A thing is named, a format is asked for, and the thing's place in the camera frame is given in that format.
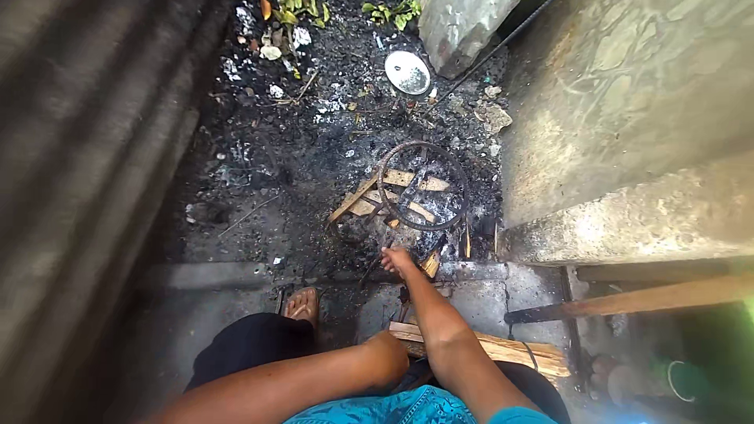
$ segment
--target metal lid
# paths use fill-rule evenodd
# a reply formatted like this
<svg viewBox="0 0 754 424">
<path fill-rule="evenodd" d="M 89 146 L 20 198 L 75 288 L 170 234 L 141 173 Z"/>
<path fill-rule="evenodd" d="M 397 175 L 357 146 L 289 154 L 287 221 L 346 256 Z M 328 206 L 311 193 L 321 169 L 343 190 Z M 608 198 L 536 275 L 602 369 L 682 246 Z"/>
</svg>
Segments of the metal lid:
<svg viewBox="0 0 754 424">
<path fill-rule="evenodd" d="M 422 94 L 429 88 L 429 68 L 414 53 L 390 53 L 385 59 L 385 73 L 390 82 L 404 93 Z"/>
</svg>

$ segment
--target bare foot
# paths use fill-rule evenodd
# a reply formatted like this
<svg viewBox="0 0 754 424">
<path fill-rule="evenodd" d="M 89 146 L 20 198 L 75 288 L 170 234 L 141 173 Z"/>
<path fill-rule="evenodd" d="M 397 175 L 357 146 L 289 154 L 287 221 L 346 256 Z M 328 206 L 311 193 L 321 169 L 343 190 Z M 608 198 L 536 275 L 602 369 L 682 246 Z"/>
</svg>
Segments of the bare foot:
<svg viewBox="0 0 754 424">
<path fill-rule="evenodd" d="M 317 328 L 317 317 L 320 314 L 320 303 L 317 297 L 317 289 L 304 287 L 290 296 L 285 305 L 284 317 L 292 319 L 305 319 Z"/>
</svg>

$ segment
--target burnt ground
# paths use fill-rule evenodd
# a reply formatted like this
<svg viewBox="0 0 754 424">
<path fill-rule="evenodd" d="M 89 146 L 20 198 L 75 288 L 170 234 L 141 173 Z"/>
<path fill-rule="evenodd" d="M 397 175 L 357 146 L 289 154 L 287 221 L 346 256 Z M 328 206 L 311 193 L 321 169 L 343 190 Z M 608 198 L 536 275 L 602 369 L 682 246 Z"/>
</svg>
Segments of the burnt ground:
<svg viewBox="0 0 754 424">
<path fill-rule="evenodd" d="M 312 276 L 338 272 L 358 278 L 384 240 L 382 220 L 367 226 L 363 217 L 344 215 L 337 230 L 356 243 L 326 235 L 323 222 L 346 192 L 355 191 L 372 175 L 388 150 L 409 140 L 434 143 L 461 163 L 470 181 L 471 259 L 492 258 L 490 229 L 503 200 L 496 183 L 501 157 L 493 156 L 492 136 L 475 117 L 474 107 L 484 100 L 507 108 L 504 97 L 491 99 L 484 94 L 484 88 L 500 85 L 507 52 L 490 60 L 422 118 L 430 92 L 436 88 L 437 96 L 442 96 L 452 81 L 432 75 L 430 88 L 418 96 L 392 88 L 384 71 L 390 52 L 410 51 L 429 64 L 416 24 L 411 22 L 404 32 L 392 25 L 376 26 L 361 14 L 360 5 L 331 2 L 332 18 L 325 29 L 302 20 L 298 26 L 308 30 L 311 43 L 299 47 L 298 57 L 283 57 L 302 75 L 297 79 L 282 59 L 261 58 L 249 47 L 252 40 L 261 41 L 272 20 L 262 19 L 257 2 L 236 4 L 200 126 L 149 242 L 149 262 L 267 263 L 276 278 L 294 278 L 301 284 Z M 286 31 L 278 34 L 285 38 Z M 315 73 L 299 102 L 274 102 L 271 85 L 283 90 L 283 99 L 296 99 Z M 349 103 L 356 103 L 355 110 L 349 110 Z M 421 152 L 407 152 L 391 166 L 416 171 L 421 161 L 416 156 L 421 157 Z M 437 197 L 423 192 L 417 202 L 438 216 L 451 217 L 459 199 L 458 179 L 442 161 L 434 174 L 452 184 L 451 194 Z M 400 193 L 400 188 L 393 188 Z M 463 225 L 446 230 L 449 243 L 443 260 L 458 259 L 458 240 L 464 231 Z M 440 232 L 409 229 L 398 233 L 400 243 L 417 258 L 440 237 Z M 330 347 L 343 346 L 352 340 L 352 317 L 368 293 L 357 290 L 351 281 L 327 288 L 324 296 L 334 307 L 325 310 L 323 329 L 342 335 Z"/>
</svg>

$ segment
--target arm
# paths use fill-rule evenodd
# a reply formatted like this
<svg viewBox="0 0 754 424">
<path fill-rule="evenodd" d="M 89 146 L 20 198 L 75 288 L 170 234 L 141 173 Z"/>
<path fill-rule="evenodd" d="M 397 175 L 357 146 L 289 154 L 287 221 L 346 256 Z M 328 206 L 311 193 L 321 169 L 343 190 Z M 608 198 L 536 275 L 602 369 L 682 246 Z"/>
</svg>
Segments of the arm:
<svg viewBox="0 0 754 424">
<path fill-rule="evenodd" d="M 149 422 L 283 422 L 304 409 L 400 378 L 406 349 L 386 332 L 363 345 L 272 362 L 197 387 Z"/>
<path fill-rule="evenodd" d="M 437 381 L 461 398 L 479 422 L 505 407 L 539 410 L 487 356 L 461 314 L 416 268 L 403 248 L 382 250 L 382 265 L 406 281 Z"/>
</svg>

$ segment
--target metal ring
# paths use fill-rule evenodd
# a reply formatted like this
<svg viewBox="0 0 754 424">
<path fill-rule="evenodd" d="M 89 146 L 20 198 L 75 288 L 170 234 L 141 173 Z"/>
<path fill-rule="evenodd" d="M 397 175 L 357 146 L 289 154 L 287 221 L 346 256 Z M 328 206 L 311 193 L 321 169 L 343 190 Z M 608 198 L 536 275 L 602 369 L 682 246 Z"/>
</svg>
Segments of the metal ring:
<svg viewBox="0 0 754 424">
<path fill-rule="evenodd" d="M 382 182 L 382 178 L 385 175 L 385 171 L 388 168 L 388 162 L 390 161 L 393 156 L 398 153 L 399 151 L 405 149 L 406 147 L 413 147 L 413 146 L 421 146 L 426 147 L 429 150 L 433 150 L 436 153 L 440 154 L 440 156 L 443 156 L 457 171 L 458 171 L 458 178 L 461 181 L 461 190 L 463 191 L 463 200 L 461 201 L 461 210 L 458 211 L 458 213 L 450 220 L 440 223 L 440 224 L 433 224 L 430 226 L 424 225 L 424 224 L 417 224 L 408 218 L 406 218 L 395 206 L 394 203 L 390 202 L 388 200 L 388 196 L 385 194 L 385 183 Z M 448 153 L 445 149 L 440 148 L 439 146 L 435 146 L 432 143 L 427 143 L 425 141 L 409 141 L 408 143 L 400 144 L 398 146 L 395 146 L 390 152 L 388 152 L 387 155 L 385 155 L 382 160 L 378 164 L 377 168 L 377 190 L 379 191 L 379 197 L 382 199 L 382 203 L 388 207 L 388 210 L 395 215 L 395 217 L 403 223 L 403 225 L 417 229 L 419 231 L 440 231 L 441 229 L 448 229 L 451 226 L 453 226 L 455 223 L 461 220 L 461 218 L 466 214 L 466 209 L 469 205 L 469 193 L 467 190 L 467 187 L 469 185 L 468 178 L 466 177 L 466 173 L 464 172 L 463 168 L 461 168 L 461 164 L 458 163 L 458 161 L 453 158 L 450 153 Z"/>
</svg>

